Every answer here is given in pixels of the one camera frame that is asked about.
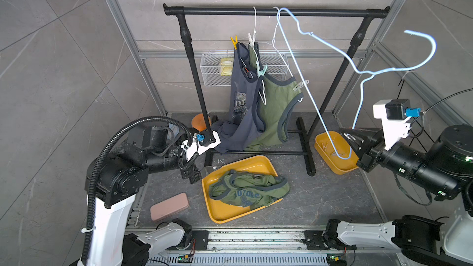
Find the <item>orange clothespin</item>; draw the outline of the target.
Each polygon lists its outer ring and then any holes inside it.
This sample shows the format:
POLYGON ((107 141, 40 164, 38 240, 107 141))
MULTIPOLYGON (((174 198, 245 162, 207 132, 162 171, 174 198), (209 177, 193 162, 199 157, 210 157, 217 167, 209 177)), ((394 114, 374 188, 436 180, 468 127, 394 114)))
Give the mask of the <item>orange clothespin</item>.
POLYGON ((329 146, 329 142, 328 142, 328 141, 320 142, 319 145, 320 145, 320 148, 321 148, 325 153, 328 152, 328 146, 329 146))

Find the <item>green printed tank top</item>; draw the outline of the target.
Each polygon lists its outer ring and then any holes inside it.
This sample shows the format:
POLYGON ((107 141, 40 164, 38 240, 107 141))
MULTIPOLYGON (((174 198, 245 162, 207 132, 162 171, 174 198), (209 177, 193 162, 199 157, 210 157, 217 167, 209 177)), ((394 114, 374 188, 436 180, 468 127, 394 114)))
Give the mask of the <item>green printed tank top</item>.
POLYGON ((212 200, 250 210, 270 206, 286 197, 289 191, 290 186, 285 177, 235 170, 227 171, 209 186, 212 200))

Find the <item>plain green tank top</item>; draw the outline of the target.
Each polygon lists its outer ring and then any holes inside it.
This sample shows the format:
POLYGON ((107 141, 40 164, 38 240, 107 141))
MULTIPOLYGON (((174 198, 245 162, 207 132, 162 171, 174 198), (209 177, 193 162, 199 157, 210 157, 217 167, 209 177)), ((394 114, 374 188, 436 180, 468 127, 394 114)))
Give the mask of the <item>plain green tank top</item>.
POLYGON ((289 118, 294 107, 304 98, 297 85, 294 77, 280 81, 268 73, 262 76, 260 92, 263 101, 257 106, 257 114, 264 123, 264 132, 246 147, 247 151, 280 145, 288 140, 289 118))

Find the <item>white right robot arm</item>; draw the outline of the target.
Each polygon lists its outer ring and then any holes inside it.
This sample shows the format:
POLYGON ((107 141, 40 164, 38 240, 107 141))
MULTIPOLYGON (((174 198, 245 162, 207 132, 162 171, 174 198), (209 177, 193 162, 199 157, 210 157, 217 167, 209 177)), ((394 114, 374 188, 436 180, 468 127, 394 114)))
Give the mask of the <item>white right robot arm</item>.
POLYGON ((466 124, 445 128, 427 152, 402 142, 385 145, 379 128, 340 130, 365 172, 382 167, 394 175, 396 195, 403 182, 417 188, 418 204, 456 206, 444 218, 404 215, 385 223, 357 224, 331 219, 323 233, 331 249, 364 246, 391 249, 426 266, 470 266, 473 263, 473 129, 466 124))

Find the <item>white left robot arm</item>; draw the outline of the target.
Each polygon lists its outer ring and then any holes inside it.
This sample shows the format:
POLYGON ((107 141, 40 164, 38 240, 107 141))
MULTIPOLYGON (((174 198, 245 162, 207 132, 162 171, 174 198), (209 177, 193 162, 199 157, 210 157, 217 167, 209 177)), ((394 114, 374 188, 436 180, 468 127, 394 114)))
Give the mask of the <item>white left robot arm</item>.
POLYGON ((121 128, 87 170, 87 218, 78 266, 144 266, 169 249, 195 253, 192 226, 175 219, 149 233, 126 233, 129 215, 149 175, 178 169, 185 179, 201 178, 195 160, 220 145, 219 134, 195 132, 165 116, 148 116, 121 128))

